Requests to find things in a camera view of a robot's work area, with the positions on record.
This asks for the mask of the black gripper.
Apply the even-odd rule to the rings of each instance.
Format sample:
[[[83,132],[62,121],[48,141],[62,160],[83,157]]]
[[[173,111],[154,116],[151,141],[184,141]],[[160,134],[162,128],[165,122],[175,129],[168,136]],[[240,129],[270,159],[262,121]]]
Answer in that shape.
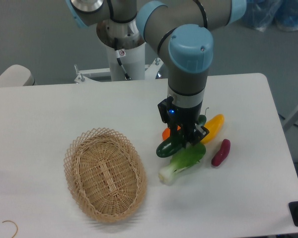
[[[167,97],[158,104],[158,110],[162,121],[170,128],[170,139],[173,150],[181,147],[181,127],[184,138],[183,147],[188,147],[194,139],[194,131],[198,124],[198,117],[201,112],[202,103],[191,107],[183,108],[175,105],[175,99]]]

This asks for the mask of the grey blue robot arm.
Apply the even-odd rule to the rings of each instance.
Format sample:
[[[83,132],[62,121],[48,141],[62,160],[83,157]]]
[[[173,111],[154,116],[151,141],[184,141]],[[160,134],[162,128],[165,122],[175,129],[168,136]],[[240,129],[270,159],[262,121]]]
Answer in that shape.
[[[239,20],[244,0],[187,0],[169,7],[154,0],[138,8],[134,0],[69,0],[81,28],[96,26],[114,81],[145,78],[145,45],[167,66],[167,97],[158,104],[171,143],[184,148],[205,138],[198,117],[213,60],[211,31]]]

